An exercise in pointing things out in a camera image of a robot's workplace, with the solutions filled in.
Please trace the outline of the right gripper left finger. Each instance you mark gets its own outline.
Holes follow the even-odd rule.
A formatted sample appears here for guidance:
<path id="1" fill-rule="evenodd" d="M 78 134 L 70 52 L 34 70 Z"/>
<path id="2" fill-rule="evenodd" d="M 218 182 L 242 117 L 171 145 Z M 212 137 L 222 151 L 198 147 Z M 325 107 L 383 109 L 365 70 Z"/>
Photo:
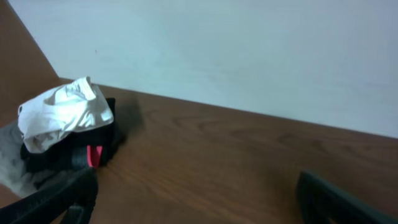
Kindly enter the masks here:
<path id="1" fill-rule="evenodd" d="M 61 214 L 62 223 L 88 224 L 97 194 L 96 171 L 87 167 L 69 179 L 3 207 L 1 224 L 52 223 Z"/>

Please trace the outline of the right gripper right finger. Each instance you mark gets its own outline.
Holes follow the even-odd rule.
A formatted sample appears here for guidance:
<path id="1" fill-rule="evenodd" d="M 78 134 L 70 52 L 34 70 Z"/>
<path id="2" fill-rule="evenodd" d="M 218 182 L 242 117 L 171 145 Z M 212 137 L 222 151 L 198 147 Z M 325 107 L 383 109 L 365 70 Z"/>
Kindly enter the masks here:
<path id="1" fill-rule="evenodd" d="M 300 173 L 295 193 L 305 224 L 397 224 L 395 218 L 310 172 Z"/>

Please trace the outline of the white t-shirt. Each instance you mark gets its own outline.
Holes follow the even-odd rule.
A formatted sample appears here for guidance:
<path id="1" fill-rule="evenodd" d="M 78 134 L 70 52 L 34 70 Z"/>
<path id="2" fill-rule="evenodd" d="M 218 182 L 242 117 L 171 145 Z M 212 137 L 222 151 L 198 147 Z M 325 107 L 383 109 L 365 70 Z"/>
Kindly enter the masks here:
<path id="1" fill-rule="evenodd" d="M 72 132 L 90 131 L 113 121 L 98 85 L 83 77 L 21 104 L 17 123 L 27 150 L 41 154 Z"/>

